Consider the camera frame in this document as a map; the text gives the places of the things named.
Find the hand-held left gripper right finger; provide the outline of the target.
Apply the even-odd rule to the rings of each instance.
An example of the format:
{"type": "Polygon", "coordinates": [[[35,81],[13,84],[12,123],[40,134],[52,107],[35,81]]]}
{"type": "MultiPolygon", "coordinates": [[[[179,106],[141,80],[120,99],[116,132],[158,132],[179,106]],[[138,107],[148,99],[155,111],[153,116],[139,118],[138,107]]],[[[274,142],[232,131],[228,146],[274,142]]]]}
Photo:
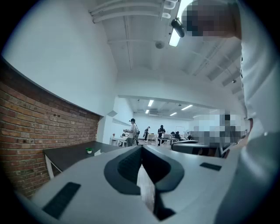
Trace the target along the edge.
{"type": "Polygon", "coordinates": [[[179,153],[164,148],[143,146],[143,166],[163,174],[154,183],[155,204],[166,212],[162,221],[142,209],[144,224],[213,224],[218,208],[228,191],[238,164],[238,151],[226,159],[179,153]]]}

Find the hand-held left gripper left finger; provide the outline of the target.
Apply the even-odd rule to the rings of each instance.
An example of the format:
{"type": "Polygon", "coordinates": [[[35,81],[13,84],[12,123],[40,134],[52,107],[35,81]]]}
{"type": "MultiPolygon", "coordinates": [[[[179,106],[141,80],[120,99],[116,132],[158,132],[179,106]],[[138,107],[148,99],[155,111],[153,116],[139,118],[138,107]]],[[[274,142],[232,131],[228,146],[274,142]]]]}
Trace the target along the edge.
{"type": "Polygon", "coordinates": [[[124,195],[116,191],[104,177],[108,161],[130,148],[121,148],[96,157],[83,159],[41,187],[32,197],[43,208],[68,182],[81,187],[60,217],[64,224],[155,224],[151,213],[139,195],[124,195]]]}

